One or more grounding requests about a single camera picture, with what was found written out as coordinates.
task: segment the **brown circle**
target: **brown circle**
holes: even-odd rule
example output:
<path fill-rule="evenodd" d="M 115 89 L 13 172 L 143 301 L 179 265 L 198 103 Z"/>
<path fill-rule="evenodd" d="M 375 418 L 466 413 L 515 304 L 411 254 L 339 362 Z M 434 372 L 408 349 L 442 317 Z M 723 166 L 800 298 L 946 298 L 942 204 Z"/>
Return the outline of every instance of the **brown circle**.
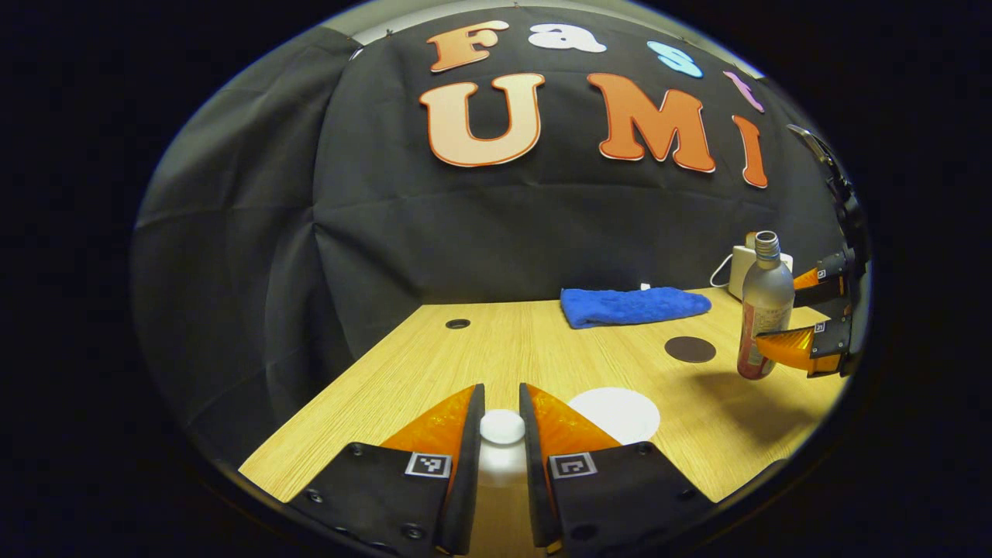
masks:
<path fill-rule="evenodd" d="M 712 343 L 693 337 L 669 339 L 665 350 L 671 357 L 684 362 L 706 362 L 716 356 L 716 347 Z"/>

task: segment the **bottle cap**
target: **bottle cap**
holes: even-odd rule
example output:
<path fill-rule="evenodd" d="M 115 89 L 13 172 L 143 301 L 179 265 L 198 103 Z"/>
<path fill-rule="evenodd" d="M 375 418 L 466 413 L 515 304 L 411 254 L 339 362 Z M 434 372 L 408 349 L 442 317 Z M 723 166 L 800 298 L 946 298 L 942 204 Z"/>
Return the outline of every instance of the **bottle cap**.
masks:
<path fill-rule="evenodd" d="M 508 409 L 486 411 L 479 431 L 493 444 L 516 444 L 524 437 L 524 419 Z"/>
<path fill-rule="evenodd" d="M 525 486 L 527 448 L 524 442 L 493 444 L 483 439 L 479 447 L 479 484 L 484 487 Z"/>

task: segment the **black backdrop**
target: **black backdrop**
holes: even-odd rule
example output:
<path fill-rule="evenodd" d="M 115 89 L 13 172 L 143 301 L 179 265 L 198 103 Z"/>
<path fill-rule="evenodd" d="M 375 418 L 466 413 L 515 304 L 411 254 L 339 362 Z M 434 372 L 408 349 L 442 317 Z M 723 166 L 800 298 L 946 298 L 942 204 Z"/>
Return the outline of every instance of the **black backdrop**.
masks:
<path fill-rule="evenodd" d="M 485 61 L 430 72 L 427 38 L 497 19 L 509 29 Z M 540 22 L 577 25 L 609 48 L 535 48 Z M 663 66 L 645 45 L 655 39 L 703 78 Z M 211 457 L 242 463 L 420 304 L 704 287 L 752 228 L 774 230 L 801 273 L 843 242 L 823 169 L 786 125 L 822 131 L 745 74 L 759 113 L 722 74 L 740 71 L 692 45 L 597 14 L 504 7 L 401 30 L 349 61 L 361 47 L 316 27 L 241 72 L 184 126 L 137 216 L 139 340 Z M 533 150 L 474 169 L 431 153 L 422 93 L 481 83 L 472 133 L 497 137 L 506 100 L 487 82 L 523 71 L 547 80 Z M 586 76 L 602 71 L 656 103 L 669 89 L 698 98 L 715 171 L 601 156 L 606 110 Z M 761 130 L 765 189 L 741 176 L 737 114 Z"/>
<path fill-rule="evenodd" d="M 11 375 L 27 381 L 10 391 L 12 555 L 297 554 L 203 487 L 182 459 L 125 294 L 138 202 L 175 133 L 232 75 L 334 11 L 290 4 L 19 9 L 11 176 L 23 188 L 11 208 L 24 208 L 13 219 L 23 225 L 14 255 L 27 257 L 12 266 L 12 292 L 43 296 L 13 301 L 26 311 L 16 314 L 19 333 L 34 341 L 13 351 Z M 862 187 L 878 240 L 883 327 L 871 343 L 884 350 L 865 362 L 881 370 L 875 397 L 812 476 L 720 539 L 714 556 L 742 545 L 771 555 L 979 551 L 974 527 L 987 524 L 988 507 L 974 497 L 983 480 L 966 425 L 987 406 L 975 376 L 947 373 L 963 369 L 953 352 L 926 349 L 925 339 L 952 341 L 949 328 L 930 326 L 944 322 L 932 297 L 920 296 L 942 268 L 911 267 L 907 248 L 909 239 L 937 246 L 923 219 L 966 231 L 941 212 L 966 207 L 971 152 L 938 156 L 920 138 L 959 147 L 976 124 L 920 107 L 977 104 L 969 22 L 987 14 L 977 4 L 906 9 L 667 6 L 802 100 Z"/>

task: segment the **metal bottle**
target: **metal bottle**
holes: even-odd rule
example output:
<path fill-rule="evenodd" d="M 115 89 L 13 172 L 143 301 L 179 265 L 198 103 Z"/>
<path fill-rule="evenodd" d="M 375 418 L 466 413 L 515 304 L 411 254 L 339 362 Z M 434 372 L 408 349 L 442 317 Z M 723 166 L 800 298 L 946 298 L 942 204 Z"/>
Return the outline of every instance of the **metal bottle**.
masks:
<path fill-rule="evenodd" d="M 779 255 L 779 237 L 775 232 L 759 232 L 754 248 L 757 258 L 744 276 L 741 288 L 743 313 L 737 371 L 748 379 L 761 379 L 772 372 L 775 363 L 758 351 L 755 336 L 789 328 L 796 289 L 793 274 Z"/>

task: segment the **screw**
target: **screw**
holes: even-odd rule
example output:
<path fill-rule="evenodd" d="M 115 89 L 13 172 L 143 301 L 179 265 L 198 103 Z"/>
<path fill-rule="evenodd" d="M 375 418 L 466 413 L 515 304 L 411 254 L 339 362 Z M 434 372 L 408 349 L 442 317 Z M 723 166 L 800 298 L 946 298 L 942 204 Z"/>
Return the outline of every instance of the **screw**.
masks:
<path fill-rule="evenodd" d="M 350 539 L 358 540 L 358 535 L 356 535 L 355 533 L 352 533 L 351 531 L 349 531 L 348 529 L 346 529 L 344 527 L 331 527 L 331 528 L 334 529 L 334 532 L 335 533 L 344 535 L 344 536 L 346 536 L 346 537 L 348 537 Z"/>
<path fill-rule="evenodd" d="M 378 550 L 380 552 L 385 552 L 385 553 L 390 554 L 392 556 L 399 556 L 400 555 L 400 553 L 397 552 L 395 548 L 393 548 L 392 546 L 390 546 L 390 545 L 388 545 L 388 544 L 386 544 L 384 542 L 369 542 L 369 543 L 366 543 L 366 544 L 368 544 L 369 546 L 371 546 L 372 548 L 375 548 L 376 550 Z"/>
<path fill-rule="evenodd" d="M 403 536 L 409 539 L 421 540 L 422 538 L 424 538 L 424 535 L 425 535 L 424 530 L 421 529 L 418 525 L 409 524 L 409 525 L 404 525 L 403 527 Z"/>

